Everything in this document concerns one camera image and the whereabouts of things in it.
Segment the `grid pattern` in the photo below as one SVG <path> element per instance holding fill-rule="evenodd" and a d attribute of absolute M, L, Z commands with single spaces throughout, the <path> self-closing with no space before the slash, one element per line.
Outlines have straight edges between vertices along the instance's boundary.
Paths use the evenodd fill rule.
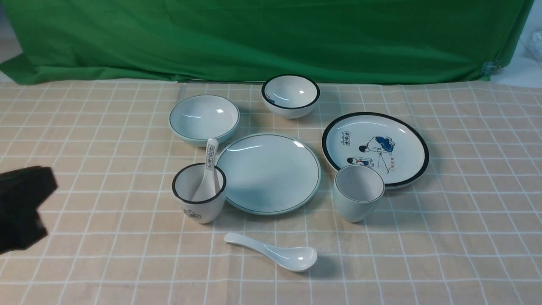
<path fill-rule="evenodd" d="M 40 208 L 50 235 L 0 256 L 12 304 L 539 304 L 542 299 L 542 90 L 462 82 L 320 86 L 318 108 L 271 114 L 259 85 L 160 82 L 0 84 L 0 171 L 42 165 L 59 190 Z M 232 139 L 278 132 L 309 145 L 322 183 L 277 217 L 225 206 L 209 225 L 186 219 L 171 193 L 205 151 L 167 120 L 188 97 L 215 94 L 241 111 Z M 350 112 L 395 116 L 426 140 L 415 183 L 388 191 L 363 223 L 332 208 L 323 129 Z M 277 246 L 309 245 L 316 265 L 295 274 L 228 231 Z"/>

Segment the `plate with black rim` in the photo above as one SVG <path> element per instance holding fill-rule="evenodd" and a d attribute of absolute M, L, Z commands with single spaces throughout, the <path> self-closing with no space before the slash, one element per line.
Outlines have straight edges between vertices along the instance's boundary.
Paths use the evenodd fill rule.
<path fill-rule="evenodd" d="M 370 167 L 387 189 L 411 184 L 429 163 L 427 144 L 416 130 L 375 112 L 354 112 L 335 119 L 324 131 L 322 149 L 336 170 L 350 164 Z"/>
<path fill-rule="evenodd" d="M 318 158 L 279 134 L 254 134 L 228 145 L 217 161 L 228 179 L 226 200 L 257 215 L 278 215 L 307 203 L 320 186 Z"/>

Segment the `white spoon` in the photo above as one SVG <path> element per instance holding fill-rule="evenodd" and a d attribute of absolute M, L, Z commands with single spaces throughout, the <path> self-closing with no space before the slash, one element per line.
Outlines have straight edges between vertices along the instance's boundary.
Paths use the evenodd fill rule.
<path fill-rule="evenodd" d="M 215 185 L 215 155 L 218 149 L 218 142 L 215 139 L 207 141 L 207 153 L 205 156 L 205 170 L 202 183 L 192 197 L 192 201 L 204 201 L 216 195 Z"/>
<path fill-rule="evenodd" d="M 302 272 L 309 269 L 316 263 L 316 259 L 318 258 L 316 250 L 311 247 L 275 247 L 237 233 L 230 232 L 226 234 L 224 241 L 228 244 L 239 245 L 258 251 L 284 269 L 293 272 Z"/>

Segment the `white cup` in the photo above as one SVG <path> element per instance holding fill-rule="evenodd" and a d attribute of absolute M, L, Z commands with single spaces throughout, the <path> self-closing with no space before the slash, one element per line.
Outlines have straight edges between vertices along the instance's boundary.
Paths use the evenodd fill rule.
<path fill-rule="evenodd" d="M 203 179 L 205 163 L 196 163 L 180 170 L 171 185 L 173 194 L 183 212 L 193 221 L 206 224 L 215 220 L 226 199 L 226 176 L 222 169 L 215 166 L 219 190 L 211 198 L 202 201 L 192 201 Z"/>
<path fill-rule="evenodd" d="M 349 165 L 341 168 L 333 190 L 335 209 L 349 223 L 362 221 L 381 202 L 384 180 L 369 167 Z"/>

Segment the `green backdrop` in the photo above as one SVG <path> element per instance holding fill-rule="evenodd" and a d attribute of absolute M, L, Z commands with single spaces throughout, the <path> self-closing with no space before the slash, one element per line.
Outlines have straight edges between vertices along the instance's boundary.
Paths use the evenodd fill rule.
<path fill-rule="evenodd" d="M 507 65 L 534 0 L 0 0 L 19 84 L 65 79 L 473 80 Z"/>

